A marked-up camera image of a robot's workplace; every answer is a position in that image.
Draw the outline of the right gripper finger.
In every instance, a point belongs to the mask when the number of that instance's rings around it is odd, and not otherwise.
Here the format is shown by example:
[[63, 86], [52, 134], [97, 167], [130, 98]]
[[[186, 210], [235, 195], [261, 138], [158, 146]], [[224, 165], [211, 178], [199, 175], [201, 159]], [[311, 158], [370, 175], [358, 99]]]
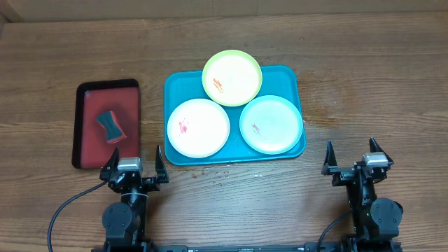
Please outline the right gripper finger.
[[325, 155], [325, 160], [323, 163], [323, 171], [324, 172], [332, 172], [336, 168], [337, 168], [337, 161], [336, 161], [332, 141], [329, 140], [327, 142], [326, 155]]
[[382, 153], [383, 155], [386, 155], [386, 153], [382, 150], [374, 137], [371, 137], [369, 139], [369, 145], [371, 153]]

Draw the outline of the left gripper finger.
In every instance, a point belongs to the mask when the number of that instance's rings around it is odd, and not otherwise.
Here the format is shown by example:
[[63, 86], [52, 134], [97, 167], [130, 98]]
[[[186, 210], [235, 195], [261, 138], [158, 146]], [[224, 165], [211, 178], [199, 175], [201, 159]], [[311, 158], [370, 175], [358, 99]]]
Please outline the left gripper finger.
[[157, 173], [158, 178], [166, 178], [167, 177], [167, 170], [165, 168], [165, 164], [162, 159], [162, 150], [161, 150], [160, 146], [157, 146], [157, 148], [156, 148], [155, 171]]
[[119, 162], [119, 150], [118, 148], [115, 148], [113, 154], [109, 158], [109, 160], [106, 162], [106, 164], [101, 168], [102, 173], [111, 172], [116, 170]]

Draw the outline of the orange and green sponge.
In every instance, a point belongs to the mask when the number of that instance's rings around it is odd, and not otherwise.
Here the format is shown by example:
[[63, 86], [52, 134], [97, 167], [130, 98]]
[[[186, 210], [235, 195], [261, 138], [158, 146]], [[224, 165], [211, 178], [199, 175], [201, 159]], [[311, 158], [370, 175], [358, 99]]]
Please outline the orange and green sponge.
[[105, 129], [108, 144], [115, 144], [127, 138], [113, 111], [100, 113], [96, 117], [96, 121]]

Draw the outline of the white plastic plate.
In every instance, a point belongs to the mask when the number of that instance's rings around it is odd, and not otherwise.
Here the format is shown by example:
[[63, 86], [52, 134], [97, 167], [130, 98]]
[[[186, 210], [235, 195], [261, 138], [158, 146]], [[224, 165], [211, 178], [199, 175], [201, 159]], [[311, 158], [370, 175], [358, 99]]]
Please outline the white plastic plate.
[[191, 99], [177, 106], [167, 122], [167, 137], [180, 154], [206, 158], [224, 147], [230, 135], [230, 119], [209, 99]]

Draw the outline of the green plastic plate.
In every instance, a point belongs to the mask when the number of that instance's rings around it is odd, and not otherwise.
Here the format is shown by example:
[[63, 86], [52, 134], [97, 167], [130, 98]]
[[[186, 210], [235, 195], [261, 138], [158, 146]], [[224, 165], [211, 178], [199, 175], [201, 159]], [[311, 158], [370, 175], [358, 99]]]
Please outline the green plastic plate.
[[222, 106], [242, 106], [259, 93], [263, 74], [259, 63], [240, 50], [224, 50], [210, 57], [202, 70], [206, 94]]

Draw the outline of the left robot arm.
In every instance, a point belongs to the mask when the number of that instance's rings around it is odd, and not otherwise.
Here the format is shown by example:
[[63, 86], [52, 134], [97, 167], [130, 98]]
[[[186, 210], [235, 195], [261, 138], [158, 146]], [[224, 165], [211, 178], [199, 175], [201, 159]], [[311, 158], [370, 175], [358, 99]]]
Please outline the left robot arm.
[[106, 231], [104, 251], [155, 251], [155, 245], [146, 237], [148, 194], [159, 191], [169, 176], [162, 160], [161, 147], [156, 148], [156, 176], [143, 177], [139, 157], [119, 157], [115, 149], [101, 168], [99, 178], [120, 201], [110, 204], [103, 213], [102, 224]]

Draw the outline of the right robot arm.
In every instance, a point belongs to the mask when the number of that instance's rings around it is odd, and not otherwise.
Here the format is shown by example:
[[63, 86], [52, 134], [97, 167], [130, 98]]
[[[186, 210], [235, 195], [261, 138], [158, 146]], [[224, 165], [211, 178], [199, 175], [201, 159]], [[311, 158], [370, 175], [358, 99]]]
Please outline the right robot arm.
[[[337, 164], [332, 142], [327, 143], [322, 175], [332, 176], [332, 185], [346, 188], [350, 212], [334, 220], [323, 231], [317, 251], [401, 251], [393, 238], [399, 235], [403, 207], [389, 198], [379, 198], [375, 185], [387, 178], [394, 161], [376, 140], [369, 139], [370, 151], [352, 167]], [[323, 245], [325, 235], [346, 217], [353, 220], [354, 234], [347, 234], [336, 245]]]

